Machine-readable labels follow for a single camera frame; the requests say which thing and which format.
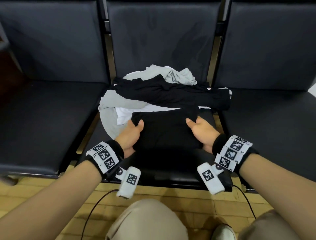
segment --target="forearm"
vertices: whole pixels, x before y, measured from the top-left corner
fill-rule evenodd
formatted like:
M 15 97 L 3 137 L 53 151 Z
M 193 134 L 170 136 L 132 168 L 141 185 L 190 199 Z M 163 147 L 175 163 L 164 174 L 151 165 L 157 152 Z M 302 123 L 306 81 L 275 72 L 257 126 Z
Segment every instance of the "forearm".
M 96 167 L 82 162 L 1 218 L 0 240 L 55 239 L 100 182 Z
M 316 183 L 250 154 L 240 175 L 291 225 L 301 239 L 312 239 L 316 226 Z

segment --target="shoe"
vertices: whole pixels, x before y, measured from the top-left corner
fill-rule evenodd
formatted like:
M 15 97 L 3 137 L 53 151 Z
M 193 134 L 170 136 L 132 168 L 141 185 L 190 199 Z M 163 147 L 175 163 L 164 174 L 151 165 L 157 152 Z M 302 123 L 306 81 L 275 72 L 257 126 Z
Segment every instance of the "shoe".
M 221 224 L 214 230 L 211 240 L 237 240 L 237 238 L 230 226 Z

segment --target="cable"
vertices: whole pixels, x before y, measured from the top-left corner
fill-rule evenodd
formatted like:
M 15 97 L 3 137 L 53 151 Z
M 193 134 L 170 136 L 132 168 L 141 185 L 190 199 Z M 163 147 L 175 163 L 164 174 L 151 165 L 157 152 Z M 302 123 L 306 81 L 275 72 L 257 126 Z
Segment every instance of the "cable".
M 85 222 L 85 224 L 84 224 L 84 227 L 83 227 L 83 230 L 82 230 L 82 234 L 81 234 L 81 240 L 83 239 L 84 230 L 85 230 L 85 228 L 86 228 L 86 225 L 87 225 L 87 223 L 88 223 L 88 220 L 89 220 L 89 218 L 90 218 L 90 216 L 91 216 L 93 210 L 95 209 L 95 207 L 99 204 L 99 202 L 101 202 L 101 200 L 102 200 L 105 196 L 107 196 L 109 193 L 112 193 L 112 192 L 118 192 L 118 189 L 114 189 L 114 190 L 111 190 L 111 191 L 109 191 L 108 193 L 106 193 L 102 198 L 100 198 L 100 200 L 99 200 L 99 201 L 95 204 L 95 206 L 92 208 L 92 210 L 91 210 L 91 212 L 90 212 L 90 214 L 89 214 L 89 216 L 88 216 L 88 218 L 87 218 L 87 220 L 86 220 L 86 222 Z
M 250 205 L 250 202 L 248 201 L 248 198 L 246 197 L 246 195 L 244 194 L 244 192 L 243 192 L 239 187 L 237 187 L 236 185 L 233 185 L 233 186 L 236 187 L 236 188 L 238 188 L 238 189 L 241 191 L 242 195 L 244 195 L 245 199 L 247 200 L 247 202 L 248 202 L 248 204 L 249 204 L 250 210 L 251 210 L 251 212 L 252 212 L 254 218 L 257 219 L 256 216 L 255 216 L 255 214 L 254 214 L 254 212 L 253 212 L 253 210 L 252 210 L 252 207 L 251 207 L 251 205 Z

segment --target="clothing pile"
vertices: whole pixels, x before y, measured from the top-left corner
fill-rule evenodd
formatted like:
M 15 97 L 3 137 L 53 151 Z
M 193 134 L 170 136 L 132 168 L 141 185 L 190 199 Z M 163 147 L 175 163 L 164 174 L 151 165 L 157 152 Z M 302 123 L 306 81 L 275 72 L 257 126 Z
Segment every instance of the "clothing pile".
M 115 139 L 127 121 L 144 129 L 134 149 L 202 148 L 186 125 L 185 119 L 197 119 L 200 108 L 227 110 L 231 91 L 211 89 L 208 83 L 197 83 L 189 69 L 180 72 L 170 67 L 152 65 L 142 72 L 115 78 L 102 97 L 100 118 L 107 134 Z

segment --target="black chair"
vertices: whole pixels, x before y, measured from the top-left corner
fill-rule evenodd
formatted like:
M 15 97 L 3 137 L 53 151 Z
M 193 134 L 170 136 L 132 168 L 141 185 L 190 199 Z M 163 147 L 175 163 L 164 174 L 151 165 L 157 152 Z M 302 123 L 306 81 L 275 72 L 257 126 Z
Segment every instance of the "black chair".
M 187 67 L 198 82 L 205 82 L 219 7 L 220 1 L 107 1 L 116 75 L 124 77 L 155 64 L 177 71 Z M 200 116 L 215 126 L 211 111 L 201 110 Z M 109 139 L 99 121 L 86 150 Z M 132 165 L 141 170 L 140 185 L 206 189 L 196 167 L 213 160 L 213 155 L 201 149 L 186 153 L 151 151 L 132 155 L 123 167 Z M 219 177 L 226 190 L 231 191 L 229 174 Z
M 31 79 L 0 110 L 0 174 L 58 177 L 109 86 L 96 1 L 0 1 L 0 21 Z
M 233 1 L 214 87 L 232 90 L 224 131 L 316 181 L 316 4 Z

